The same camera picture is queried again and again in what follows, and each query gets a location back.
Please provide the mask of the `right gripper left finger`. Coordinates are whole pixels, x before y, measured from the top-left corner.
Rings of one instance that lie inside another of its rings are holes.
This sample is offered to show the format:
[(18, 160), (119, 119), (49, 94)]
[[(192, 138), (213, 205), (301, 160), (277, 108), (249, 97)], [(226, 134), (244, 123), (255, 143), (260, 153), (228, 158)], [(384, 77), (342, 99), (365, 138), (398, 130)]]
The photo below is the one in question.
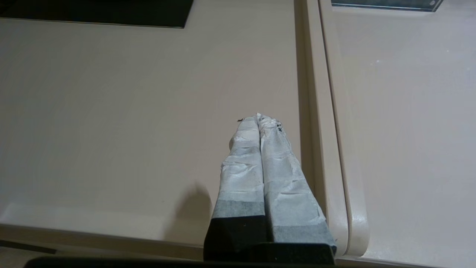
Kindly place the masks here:
[(219, 194), (203, 246), (204, 261), (245, 261), (267, 242), (263, 166), (257, 117), (240, 121), (221, 164)]

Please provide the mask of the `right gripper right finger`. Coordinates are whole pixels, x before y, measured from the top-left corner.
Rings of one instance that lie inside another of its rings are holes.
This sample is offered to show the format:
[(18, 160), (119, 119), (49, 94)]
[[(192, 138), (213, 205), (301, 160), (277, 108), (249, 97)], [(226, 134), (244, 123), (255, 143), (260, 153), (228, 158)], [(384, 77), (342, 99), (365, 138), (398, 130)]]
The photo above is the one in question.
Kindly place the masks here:
[(257, 114), (257, 123), (272, 243), (292, 262), (333, 264), (335, 239), (284, 127), (263, 114)]

